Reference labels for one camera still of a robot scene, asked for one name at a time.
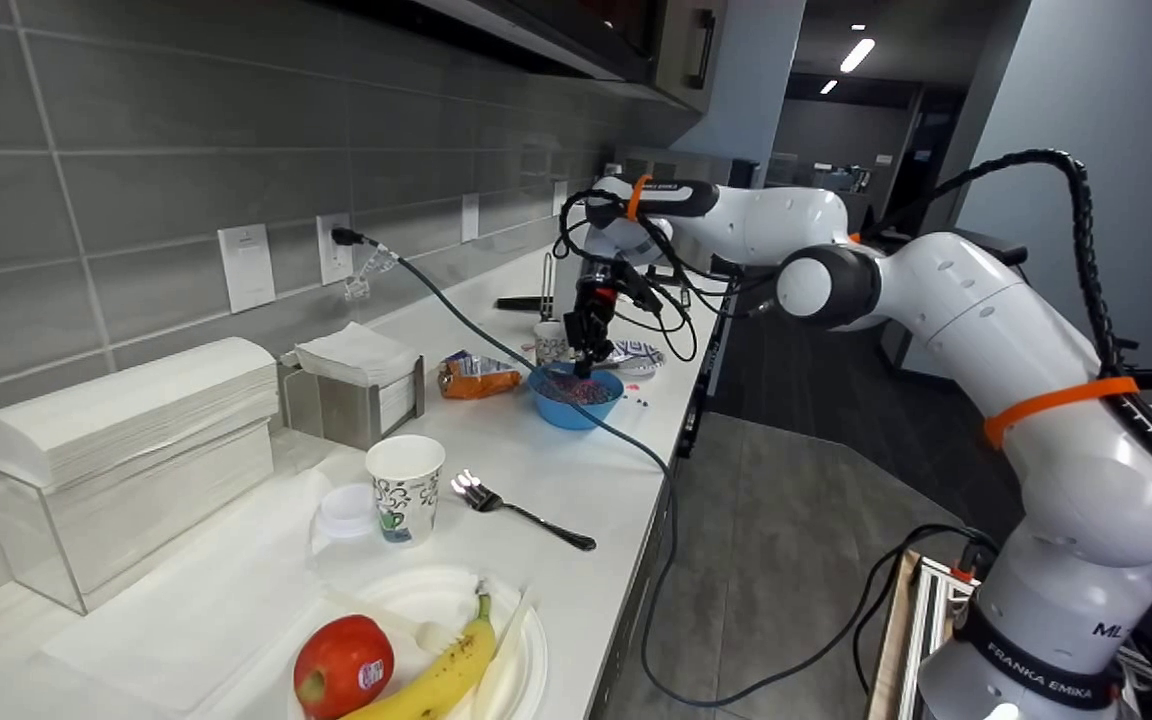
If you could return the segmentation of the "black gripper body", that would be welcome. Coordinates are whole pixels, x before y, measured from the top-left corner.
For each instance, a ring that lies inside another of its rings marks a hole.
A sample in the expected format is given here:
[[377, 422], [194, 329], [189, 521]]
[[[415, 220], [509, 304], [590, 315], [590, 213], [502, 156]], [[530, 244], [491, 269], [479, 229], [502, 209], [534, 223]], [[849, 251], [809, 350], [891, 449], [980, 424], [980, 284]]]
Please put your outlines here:
[[636, 310], [655, 312], [659, 300], [653, 284], [624, 262], [597, 262], [575, 279], [575, 304], [565, 312], [565, 331], [575, 352], [606, 352], [606, 324], [617, 315], [617, 300], [627, 297]]

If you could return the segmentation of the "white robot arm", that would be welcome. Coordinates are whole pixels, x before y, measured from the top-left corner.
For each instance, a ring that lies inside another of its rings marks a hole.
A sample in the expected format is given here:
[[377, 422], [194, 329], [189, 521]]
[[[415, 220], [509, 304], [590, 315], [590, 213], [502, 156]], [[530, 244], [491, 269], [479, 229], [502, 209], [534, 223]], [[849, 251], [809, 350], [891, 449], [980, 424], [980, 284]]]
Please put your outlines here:
[[961, 232], [891, 251], [849, 235], [826, 188], [726, 188], [602, 178], [561, 209], [561, 241], [585, 262], [566, 343], [606, 352], [597, 287], [636, 279], [639, 244], [700, 241], [726, 265], [769, 269], [786, 315], [850, 331], [898, 324], [985, 412], [1023, 488], [1023, 521], [976, 584], [948, 643], [918, 665], [932, 720], [1116, 720], [1116, 651], [1152, 610], [1152, 399], [1122, 364], [1099, 297], [1091, 188], [1064, 178], [1085, 315], [1064, 322], [1021, 274]]

